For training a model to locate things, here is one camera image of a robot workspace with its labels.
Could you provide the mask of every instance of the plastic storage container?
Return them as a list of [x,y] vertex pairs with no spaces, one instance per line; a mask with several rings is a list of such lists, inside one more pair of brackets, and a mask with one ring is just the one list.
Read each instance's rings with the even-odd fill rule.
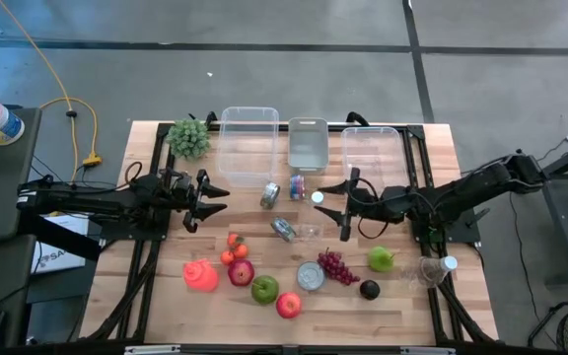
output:
[[378,194],[392,185],[409,185],[400,134],[391,127],[349,127],[341,132],[343,176],[361,170]]
[[328,163],[327,121],[291,118],[288,122],[288,165],[293,174],[322,174]]
[[276,169],[279,120],[274,108],[225,108],[216,166],[229,185],[264,188],[271,181]]

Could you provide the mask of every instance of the green apple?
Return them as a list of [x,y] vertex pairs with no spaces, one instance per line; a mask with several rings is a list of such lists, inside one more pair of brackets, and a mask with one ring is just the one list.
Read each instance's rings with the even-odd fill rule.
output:
[[279,292],[280,287],[277,284],[277,280],[271,276],[262,275],[253,279],[251,296],[259,304],[268,305],[274,302]]
[[387,272],[393,268],[393,254],[383,247],[373,247],[367,254],[370,268],[378,272]]

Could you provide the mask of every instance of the red grapes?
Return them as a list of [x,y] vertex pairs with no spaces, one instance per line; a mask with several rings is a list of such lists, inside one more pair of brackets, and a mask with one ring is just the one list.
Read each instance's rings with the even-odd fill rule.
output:
[[354,276],[352,271],[345,266],[345,263],[341,261],[341,253],[328,251],[320,252],[317,263],[321,265],[327,277],[334,279],[344,285],[350,285],[353,282],[361,281],[361,278]]

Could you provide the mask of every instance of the clear plastic bin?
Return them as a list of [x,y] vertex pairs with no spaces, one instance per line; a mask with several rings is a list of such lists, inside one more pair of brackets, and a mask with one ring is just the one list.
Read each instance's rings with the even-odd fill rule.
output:
[[383,188],[409,185],[400,134],[391,127],[349,127],[341,133],[343,176],[352,168],[361,170],[380,195]]
[[264,188],[276,169],[280,116],[270,107],[227,107],[221,117],[216,166],[233,187]]

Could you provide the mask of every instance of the gray floor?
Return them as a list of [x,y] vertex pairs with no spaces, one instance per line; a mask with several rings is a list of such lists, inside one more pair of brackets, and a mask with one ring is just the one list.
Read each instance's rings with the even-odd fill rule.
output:
[[[399,0],[10,1],[38,38],[190,43],[409,45]],[[412,0],[422,45],[568,47],[568,1]],[[0,9],[0,38],[20,38]],[[204,116],[228,106],[276,107],[342,120],[423,122],[409,53],[48,49],[69,94],[100,116],[105,162],[88,179],[115,181],[134,119]],[[423,55],[436,122],[452,126],[463,170],[517,148],[542,156],[568,134],[568,56]],[[0,101],[35,107],[60,92],[30,48],[0,47]],[[73,163],[64,104],[43,116],[36,155],[62,177]],[[91,141],[81,109],[81,157]],[[558,158],[568,147],[544,162]],[[539,314],[568,301],[568,287],[542,281],[568,267],[541,194],[514,196]],[[501,339],[524,345],[536,324],[518,256],[508,195],[485,204],[479,223],[485,273]],[[43,340],[68,334],[79,303],[45,304],[31,331]],[[55,321],[40,315],[65,308]],[[541,336],[538,346],[553,347]]]

